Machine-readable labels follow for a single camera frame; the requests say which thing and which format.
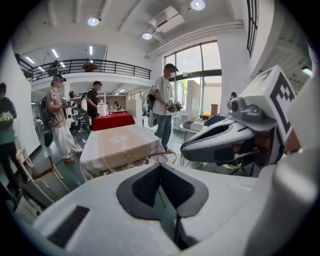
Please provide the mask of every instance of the blue jeans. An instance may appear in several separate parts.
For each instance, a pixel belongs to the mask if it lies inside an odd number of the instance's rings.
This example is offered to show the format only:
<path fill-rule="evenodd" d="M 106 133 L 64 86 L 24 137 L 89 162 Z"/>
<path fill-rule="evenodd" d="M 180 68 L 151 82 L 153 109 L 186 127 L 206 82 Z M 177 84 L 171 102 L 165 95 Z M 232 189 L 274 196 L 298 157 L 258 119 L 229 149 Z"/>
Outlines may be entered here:
<path fill-rule="evenodd" d="M 161 140 L 163 148 L 166 150 L 168 148 L 167 144 L 171 135 L 171 115 L 160 115 L 155 114 L 156 123 L 158 124 L 158 129 L 155 132 L 155 136 L 159 137 Z"/>

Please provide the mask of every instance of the black t-shirt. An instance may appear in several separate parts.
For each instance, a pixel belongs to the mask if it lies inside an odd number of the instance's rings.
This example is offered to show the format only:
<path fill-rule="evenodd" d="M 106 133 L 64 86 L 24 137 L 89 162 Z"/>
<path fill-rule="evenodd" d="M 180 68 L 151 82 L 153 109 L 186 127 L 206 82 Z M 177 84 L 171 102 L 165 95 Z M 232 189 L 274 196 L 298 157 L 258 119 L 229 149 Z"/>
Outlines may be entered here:
<path fill-rule="evenodd" d="M 98 105 L 98 93 L 95 89 L 90 89 L 88 92 L 87 99 L 90 99 L 95 105 Z M 88 114 L 96 115 L 98 113 L 97 107 L 92 107 L 90 104 L 87 105 Z"/>

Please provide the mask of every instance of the balcony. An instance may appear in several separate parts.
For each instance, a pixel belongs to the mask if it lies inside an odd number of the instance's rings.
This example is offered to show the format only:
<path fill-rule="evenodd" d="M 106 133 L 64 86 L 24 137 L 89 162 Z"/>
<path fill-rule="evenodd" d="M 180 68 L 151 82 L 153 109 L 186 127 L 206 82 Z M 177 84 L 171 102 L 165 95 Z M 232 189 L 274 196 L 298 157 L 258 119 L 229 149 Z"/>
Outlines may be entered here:
<path fill-rule="evenodd" d="M 102 59 L 68 59 L 36 67 L 32 67 L 22 58 L 17 58 L 17 61 L 25 78 L 30 82 L 55 75 L 85 72 L 112 73 L 150 80 L 151 72 L 150 69 L 144 67 Z"/>

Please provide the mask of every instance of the white pants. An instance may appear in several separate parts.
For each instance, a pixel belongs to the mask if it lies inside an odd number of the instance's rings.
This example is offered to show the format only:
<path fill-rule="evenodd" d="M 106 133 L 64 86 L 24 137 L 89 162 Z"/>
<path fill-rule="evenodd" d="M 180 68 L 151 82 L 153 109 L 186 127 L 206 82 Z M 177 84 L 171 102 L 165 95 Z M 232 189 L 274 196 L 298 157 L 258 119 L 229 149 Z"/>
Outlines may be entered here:
<path fill-rule="evenodd" d="M 53 138 L 63 159 L 70 158 L 68 154 L 68 149 L 73 150 L 73 152 L 82 151 L 81 147 L 79 147 L 75 143 L 74 137 L 69 131 L 69 128 L 67 125 L 65 125 L 64 127 L 54 127 Z"/>

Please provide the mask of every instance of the black pants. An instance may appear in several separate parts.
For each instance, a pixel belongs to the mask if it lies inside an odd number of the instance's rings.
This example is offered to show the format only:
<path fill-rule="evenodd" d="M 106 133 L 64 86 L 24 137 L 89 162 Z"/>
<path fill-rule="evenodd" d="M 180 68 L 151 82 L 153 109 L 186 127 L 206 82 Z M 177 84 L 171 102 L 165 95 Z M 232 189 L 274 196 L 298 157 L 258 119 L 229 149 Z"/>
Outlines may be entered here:
<path fill-rule="evenodd" d="M 97 117 L 98 113 L 90 113 L 89 116 L 91 117 L 91 125 L 90 125 L 90 130 L 93 131 L 94 129 L 94 121 L 95 118 Z"/>
<path fill-rule="evenodd" d="M 17 149 L 14 142 L 6 143 L 0 145 L 0 163 L 3 166 L 3 170 L 5 175 L 7 176 L 10 184 L 12 185 L 13 189 L 17 193 L 19 191 L 19 184 L 15 177 L 14 171 L 10 166 L 10 159 L 15 164 L 17 171 L 20 175 L 22 175 L 22 179 L 25 181 L 27 179 L 26 174 L 24 173 L 19 161 L 16 159 Z"/>

